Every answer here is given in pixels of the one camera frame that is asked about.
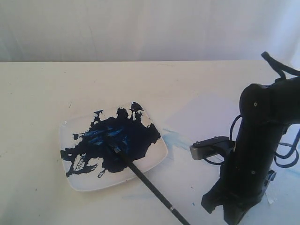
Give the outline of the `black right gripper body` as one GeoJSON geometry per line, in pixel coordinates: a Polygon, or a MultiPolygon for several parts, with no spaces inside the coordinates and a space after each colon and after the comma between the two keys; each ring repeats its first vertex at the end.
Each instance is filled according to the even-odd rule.
{"type": "Polygon", "coordinates": [[[258,204],[266,189],[267,175],[285,126],[241,122],[235,150],[220,168],[220,177],[201,205],[211,214],[222,206],[224,221],[240,222],[258,204]]]}

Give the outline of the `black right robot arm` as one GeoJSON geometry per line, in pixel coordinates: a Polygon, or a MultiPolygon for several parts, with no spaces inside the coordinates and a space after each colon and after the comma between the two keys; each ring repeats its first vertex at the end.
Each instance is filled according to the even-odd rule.
{"type": "Polygon", "coordinates": [[[238,224],[258,204],[275,173],[270,169],[282,136],[300,121],[300,80],[251,84],[240,97],[242,121],[234,148],[225,157],[220,177],[202,197],[211,213],[223,206],[224,221],[238,224]]]}

